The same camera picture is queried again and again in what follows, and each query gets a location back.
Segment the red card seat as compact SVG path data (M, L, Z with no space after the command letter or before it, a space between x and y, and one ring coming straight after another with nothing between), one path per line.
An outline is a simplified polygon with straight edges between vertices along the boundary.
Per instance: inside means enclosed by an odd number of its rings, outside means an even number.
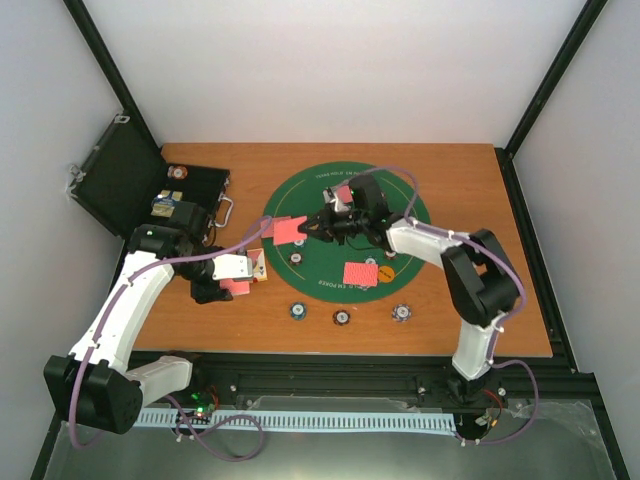
M306 220L306 216L279 220L274 226L273 244L279 246L306 240L307 234L299 231Z
M349 204L353 202L351 189L347 185L339 187L336 195L343 204Z

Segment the blue 50 chip stack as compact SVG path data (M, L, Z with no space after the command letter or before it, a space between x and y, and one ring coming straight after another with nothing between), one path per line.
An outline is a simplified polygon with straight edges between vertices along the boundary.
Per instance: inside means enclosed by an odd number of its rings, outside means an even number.
M307 315L307 307L303 302L293 302L289 307L289 314L296 321L303 320Z

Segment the purple white chip stack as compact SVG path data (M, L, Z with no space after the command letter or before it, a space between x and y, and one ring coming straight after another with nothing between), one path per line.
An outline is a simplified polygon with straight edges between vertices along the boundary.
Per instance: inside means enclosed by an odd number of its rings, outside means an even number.
M396 322L403 323L411 318L412 311L407 304L397 304L392 309L392 319Z

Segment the brown 100 chip stack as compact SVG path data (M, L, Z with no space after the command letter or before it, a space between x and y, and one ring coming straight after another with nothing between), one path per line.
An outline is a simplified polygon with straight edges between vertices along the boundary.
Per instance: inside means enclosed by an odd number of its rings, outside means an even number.
M347 325L350 319L351 315L347 310L336 310L333 314L333 322L339 326Z

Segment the red playing card deck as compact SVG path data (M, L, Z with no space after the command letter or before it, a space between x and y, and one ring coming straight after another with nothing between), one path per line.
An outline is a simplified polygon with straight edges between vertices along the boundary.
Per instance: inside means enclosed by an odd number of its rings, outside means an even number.
M223 279L220 281L220 287L228 290L233 297L249 294L251 284L249 280Z

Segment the orange big blind button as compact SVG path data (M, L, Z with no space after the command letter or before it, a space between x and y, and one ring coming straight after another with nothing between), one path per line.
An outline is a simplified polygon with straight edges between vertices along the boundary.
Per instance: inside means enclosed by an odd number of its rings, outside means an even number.
M395 270L388 265L381 265L378 269L378 282L391 283L396 278Z

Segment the single red playing card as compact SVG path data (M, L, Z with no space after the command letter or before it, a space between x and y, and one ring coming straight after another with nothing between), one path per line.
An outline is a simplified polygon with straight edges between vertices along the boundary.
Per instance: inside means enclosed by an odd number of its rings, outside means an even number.
M282 221L287 221L290 219L291 219L290 216L283 216L283 217L270 217L269 219L262 220L260 222L261 237L272 238L274 235L275 226Z

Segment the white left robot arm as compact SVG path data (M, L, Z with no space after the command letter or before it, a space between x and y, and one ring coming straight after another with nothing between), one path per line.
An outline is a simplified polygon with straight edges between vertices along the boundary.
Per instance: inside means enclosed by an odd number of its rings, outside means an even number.
M163 355L135 369L134 343L164 288L181 277L198 304L228 301L222 281L244 281L253 262L241 247L207 247L213 222L206 211L179 201L164 221L137 227L120 275L86 333L66 356L51 356L44 378L59 417L101 431L123 434L140 411L167 394L201 400L208 378L185 354Z

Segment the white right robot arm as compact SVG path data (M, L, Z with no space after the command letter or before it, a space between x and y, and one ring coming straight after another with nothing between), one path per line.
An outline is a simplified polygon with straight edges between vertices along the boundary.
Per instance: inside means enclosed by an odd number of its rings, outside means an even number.
M504 323L525 305L523 283L493 232L456 232L424 223L408 210L394 212L372 170L343 181L352 200L335 187L324 190L324 206L298 228L314 239L344 244L363 235L373 247L409 255L443 270L454 309L461 318L451 397L464 403L482 389L494 367Z

